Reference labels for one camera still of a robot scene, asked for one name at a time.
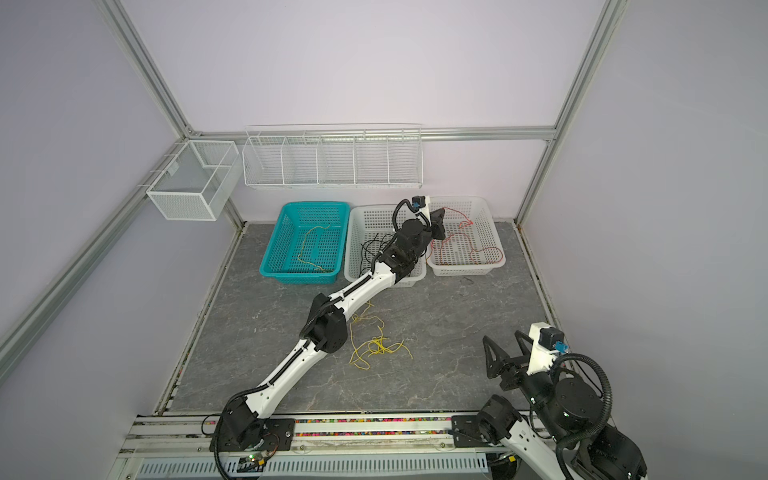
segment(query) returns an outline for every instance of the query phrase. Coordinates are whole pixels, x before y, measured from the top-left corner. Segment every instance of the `yellow string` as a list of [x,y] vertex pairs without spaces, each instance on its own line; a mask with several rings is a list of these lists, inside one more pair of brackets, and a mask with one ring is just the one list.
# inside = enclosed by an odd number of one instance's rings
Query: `yellow string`
[[310,228],[310,229],[309,229],[309,230],[308,230],[308,231],[307,231],[307,232],[304,234],[304,241],[301,243],[301,251],[299,252],[299,256],[298,256],[298,257],[296,257],[296,260],[300,261],[301,263],[306,263],[306,264],[308,264],[308,265],[312,265],[312,266],[314,266],[315,268],[317,268],[317,269],[319,269],[319,270],[322,270],[324,273],[333,272],[333,270],[326,270],[326,269],[322,268],[320,265],[316,265],[316,264],[314,264],[314,263],[312,263],[312,262],[307,262],[306,260],[301,260],[301,256],[304,254],[304,244],[306,243],[306,238],[307,238],[307,236],[309,236],[309,234],[310,234],[310,233],[312,233],[312,230],[315,230],[316,228],[322,228],[322,229],[324,229],[324,230],[325,230],[326,228],[330,228],[330,227],[331,227],[331,226],[329,225],[328,227],[314,227],[314,228]]
[[[364,348],[368,349],[367,356],[370,357],[371,355],[381,355],[383,353],[394,353],[400,350],[400,347],[402,347],[406,349],[406,351],[408,352],[408,355],[411,357],[411,360],[413,360],[413,355],[411,354],[411,351],[408,349],[407,346],[403,344],[403,342],[397,342],[397,343],[393,343],[390,346],[384,346],[384,343],[383,343],[384,340],[389,340],[387,337],[384,336],[384,320],[380,319],[377,316],[366,316],[366,313],[368,313],[368,309],[371,308],[372,306],[373,304],[368,302],[366,309],[363,310],[360,315],[357,315],[355,313],[352,315],[352,325],[349,326],[349,341],[352,343],[352,348],[354,348],[354,351],[352,352],[352,357],[349,359],[349,364],[354,365],[361,370],[370,370],[371,364],[368,363],[360,355],[360,350]],[[355,346],[355,339],[353,336],[353,327],[355,326],[355,323],[360,323],[363,320],[373,320],[373,319],[376,319],[379,321],[380,325],[377,325],[377,327],[379,327],[380,335],[373,337],[371,340],[368,340],[367,342],[363,343],[360,346]]]

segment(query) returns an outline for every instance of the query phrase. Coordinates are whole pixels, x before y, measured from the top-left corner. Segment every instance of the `red wire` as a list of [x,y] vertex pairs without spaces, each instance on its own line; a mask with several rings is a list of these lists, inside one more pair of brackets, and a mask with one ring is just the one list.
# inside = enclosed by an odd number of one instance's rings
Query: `red wire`
[[[464,214],[463,214],[463,212],[460,212],[460,211],[458,211],[458,210],[454,210],[454,209],[452,209],[452,208],[448,208],[448,207],[444,207],[444,208],[445,208],[446,210],[450,210],[451,212],[456,212],[457,214],[460,214],[460,215],[462,215],[462,216],[465,218],[465,220],[462,220],[462,221],[461,221],[461,222],[458,224],[458,229],[459,229],[459,230],[461,230],[461,229],[462,229],[462,228],[464,228],[464,227],[468,227],[468,226],[470,226],[470,225],[474,225],[474,224],[475,224],[474,222],[472,222],[472,220],[470,220],[470,219],[469,219],[469,217],[467,217],[466,215],[464,215]],[[486,248],[482,248],[482,249],[480,249],[480,250],[477,250],[477,249],[475,249],[475,246],[474,246],[474,245],[472,245],[472,238],[471,238],[471,237],[470,237],[470,236],[469,236],[467,233],[465,233],[465,232],[456,232],[456,233],[452,233],[451,235],[449,235],[449,236],[448,236],[448,238],[446,238],[445,240],[443,240],[443,241],[440,243],[440,263],[438,263],[438,265],[442,265],[442,264],[443,264],[443,263],[442,263],[442,249],[443,249],[443,248],[445,248],[445,245],[448,243],[448,241],[449,241],[449,240],[451,240],[451,239],[452,239],[452,238],[453,238],[455,235],[457,235],[457,234],[459,234],[459,233],[460,233],[461,235],[464,235],[465,237],[467,237],[467,240],[469,241],[469,246],[470,246],[470,249],[471,249],[471,250],[470,250],[470,252],[469,252],[469,259],[470,259],[470,260],[471,260],[471,261],[472,261],[472,262],[473,262],[475,265],[480,265],[480,263],[478,263],[477,261],[475,261],[475,259],[474,259],[474,258],[472,258],[472,254],[473,254],[473,253],[480,253],[480,252],[484,252],[484,251],[486,251],[486,250],[497,250],[497,251],[499,252],[499,255],[500,255],[500,257],[499,257],[499,259],[498,259],[498,260],[496,260],[495,262],[490,262],[490,263],[483,263],[483,265],[493,265],[494,263],[499,263],[499,262],[501,262],[501,261],[504,259],[504,252],[502,251],[502,249],[500,249],[500,248],[498,248],[498,247],[486,247]],[[431,249],[431,250],[429,251],[429,255],[427,256],[427,260],[429,260],[429,258],[432,256],[432,253],[435,251],[435,241],[433,240],[432,242],[430,242],[430,243],[429,243],[429,246],[430,246],[430,249]]]

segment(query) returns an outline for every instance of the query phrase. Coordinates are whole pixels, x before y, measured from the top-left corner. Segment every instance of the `white wire basket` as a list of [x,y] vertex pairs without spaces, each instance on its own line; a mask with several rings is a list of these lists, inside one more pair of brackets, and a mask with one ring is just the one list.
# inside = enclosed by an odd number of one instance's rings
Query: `white wire basket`
[[233,141],[189,140],[147,189],[168,220],[216,220],[243,173]]
[[255,189],[421,187],[421,133],[418,128],[249,133],[243,172],[245,184]]
[[506,263],[488,204],[480,197],[430,197],[445,208],[445,240],[433,240],[427,264],[437,276],[485,275]]
[[[349,212],[349,223],[346,230],[346,252],[344,253],[344,277],[352,282],[371,267],[371,259],[379,251],[379,247],[395,233],[392,226],[392,213],[396,205],[369,205],[356,207]],[[407,208],[401,208],[397,214],[397,223],[409,218],[415,218]],[[406,278],[395,286],[407,287],[423,279],[427,274],[424,257],[413,268]]]

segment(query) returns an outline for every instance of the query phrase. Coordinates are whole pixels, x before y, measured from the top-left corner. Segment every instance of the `teal plastic basket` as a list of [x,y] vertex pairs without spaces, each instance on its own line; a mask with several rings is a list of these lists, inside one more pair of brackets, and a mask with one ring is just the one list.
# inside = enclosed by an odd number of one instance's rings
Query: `teal plastic basket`
[[280,211],[259,271],[282,283],[333,283],[341,270],[349,205],[293,202]]

